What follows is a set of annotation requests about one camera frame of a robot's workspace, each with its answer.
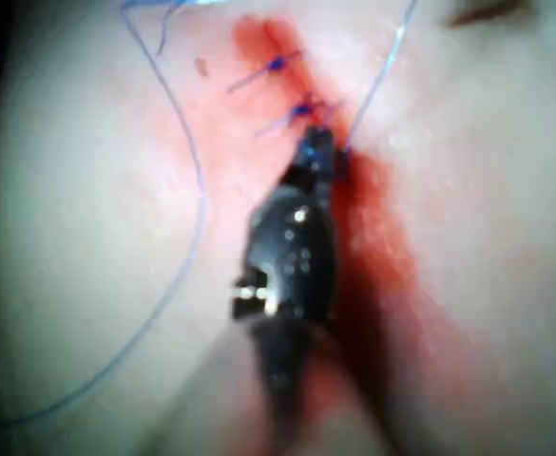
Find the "right arm needle driver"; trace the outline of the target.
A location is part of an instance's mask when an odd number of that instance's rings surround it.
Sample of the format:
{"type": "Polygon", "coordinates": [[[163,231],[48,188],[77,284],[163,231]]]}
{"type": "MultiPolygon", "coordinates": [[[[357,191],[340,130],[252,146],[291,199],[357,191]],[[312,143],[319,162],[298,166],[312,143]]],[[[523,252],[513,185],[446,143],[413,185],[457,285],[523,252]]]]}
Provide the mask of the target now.
{"type": "Polygon", "coordinates": [[[330,180],[314,166],[288,166],[253,211],[231,316],[323,321],[336,293],[337,251],[330,180]]]}

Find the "right arm needle driver jaw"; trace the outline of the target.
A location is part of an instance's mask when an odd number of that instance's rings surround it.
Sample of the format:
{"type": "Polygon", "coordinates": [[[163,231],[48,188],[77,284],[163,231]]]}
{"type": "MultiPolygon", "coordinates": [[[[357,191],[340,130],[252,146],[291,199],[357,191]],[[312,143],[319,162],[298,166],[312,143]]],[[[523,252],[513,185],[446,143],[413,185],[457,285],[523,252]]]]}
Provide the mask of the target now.
{"type": "Polygon", "coordinates": [[[338,148],[335,153],[334,180],[345,181],[349,176],[351,152],[348,148],[338,148]]]}
{"type": "Polygon", "coordinates": [[[330,129],[310,126],[305,130],[300,147],[303,162],[314,172],[333,172],[335,167],[335,137],[330,129]]]}

